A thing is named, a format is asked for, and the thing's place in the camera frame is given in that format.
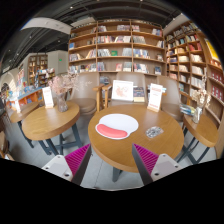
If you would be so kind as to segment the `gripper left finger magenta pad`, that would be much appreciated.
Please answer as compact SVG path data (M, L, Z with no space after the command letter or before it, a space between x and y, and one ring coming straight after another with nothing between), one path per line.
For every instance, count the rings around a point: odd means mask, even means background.
M91 145L87 144L66 156L55 156L46 165L44 165L42 169L65 180L73 182L76 185L80 185L83 180L90 156Z

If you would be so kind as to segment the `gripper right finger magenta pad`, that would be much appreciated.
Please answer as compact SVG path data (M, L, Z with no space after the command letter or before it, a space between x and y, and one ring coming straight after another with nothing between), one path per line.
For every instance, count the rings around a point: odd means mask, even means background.
M137 144L132 145L132 155L144 185L182 169L169 155L158 155Z

